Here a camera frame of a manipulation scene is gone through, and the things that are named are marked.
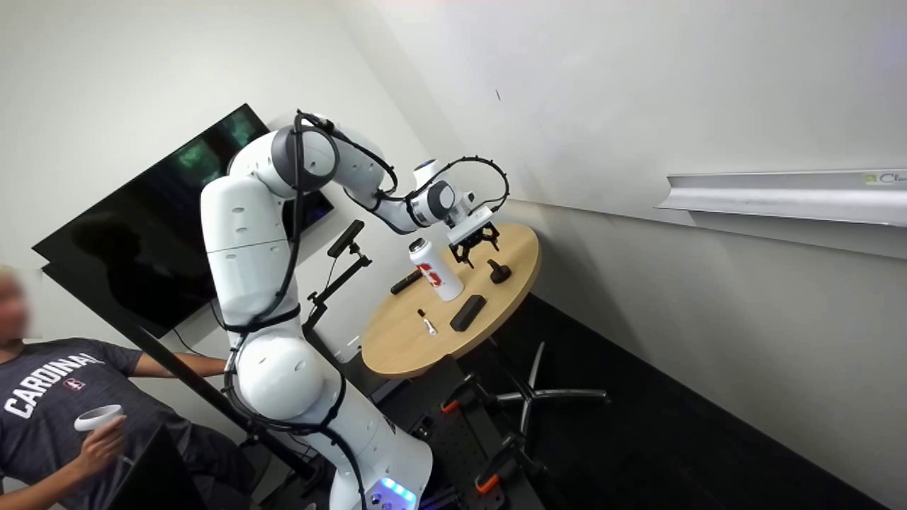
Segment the black floor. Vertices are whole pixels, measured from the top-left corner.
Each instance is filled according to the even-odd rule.
[[[612,399],[541,404],[531,442],[550,467],[534,480],[545,509],[883,509],[531,299],[503,331],[500,351],[528,373],[540,340],[548,340],[548,387],[608,388]],[[494,380],[494,360],[483,348],[472,370]],[[517,425],[517,412],[494,418],[504,431]]]
[[[441,415],[463,374],[490,392],[510,392],[531,373],[540,340],[548,344],[541,382],[550,388],[605,388],[601,404],[541,404],[531,455],[545,475],[513,472],[503,490],[477,497],[475,475],[517,431],[520,407]],[[441,364],[429,378],[387,394],[363,367],[350,378],[380,394],[384,412],[408,431],[425,431],[436,472],[425,510],[864,510],[883,509],[733,415],[700,399],[616,344],[579,326],[540,299],[472,360]]]

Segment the chair base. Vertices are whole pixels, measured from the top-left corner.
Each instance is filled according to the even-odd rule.
[[[497,484],[509,476],[513,466],[524,467],[531,476],[545,475],[545,466],[534,459],[528,450],[537,404],[550,404],[550,399],[611,404],[608,392],[601,388],[540,388],[541,360],[545,360],[545,340],[537,348],[531,378],[523,382],[510,374],[517,392],[490,394],[489,388],[483,388],[483,382],[477,382],[475,374],[468,374],[443,404],[446,415],[455,415],[463,407],[463,397],[468,392],[475,392],[483,404],[490,404],[490,407],[523,404],[520,431],[504,436],[503,449],[485,462],[485,467],[475,480],[480,493],[497,490]]]

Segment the hand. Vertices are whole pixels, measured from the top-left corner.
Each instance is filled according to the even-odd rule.
[[[106,472],[108,466],[115,466],[122,456],[122,450],[126,450],[126,418],[116,418],[85,436],[74,466],[89,480]]]

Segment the small object on table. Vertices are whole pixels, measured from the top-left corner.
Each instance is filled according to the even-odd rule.
[[[398,280],[398,285],[392,288],[392,295],[405,292],[405,289],[408,289],[411,285],[418,285],[421,279],[424,279],[421,271],[408,273],[402,280]]]
[[[463,303],[463,310],[455,314],[451,330],[466,331],[475,324],[475,317],[483,313],[483,307],[485,307],[485,295],[472,295]]]
[[[424,317],[425,330],[436,334],[436,326],[425,317],[425,310],[418,310],[418,314]]]
[[[408,262],[418,265],[436,299],[458,300],[458,295],[463,292],[463,280],[429,238],[418,238],[408,244]]]
[[[503,266],[494,258],[489,258],[489,266],[490,266],[490,285],[504,285],[513,276],[510,266]]]
[[[531,295],[540,276],[540,235],[524,224],[500,227],[500,251],[494,244],[480,244],[475,251],[477,262],[494,258],[510,271],[509,285],[490,285],[490,271],[472,271],[468,265],[455,265],[455,256],[446,254],[451,271],[463,280],[458,300],[441,300],[425,280],[415,280],[405,292],[390,295],[384,307],[373,314],[363,331],[363,367],[380,378],[408,380],[424,378],[446,357],[466,357],[480,348],[520,303]],[[455,314],[472,295],[485,295],[483,314],[468,324],[466,331],[451,330]],[[434,322],[436,339],[425,344],[425,324],[415,310],[424,310]]]

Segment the wall-mounted shelf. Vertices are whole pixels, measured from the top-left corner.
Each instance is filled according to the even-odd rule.
[[[907,227],[907,173],[669,176],[666,211]]]

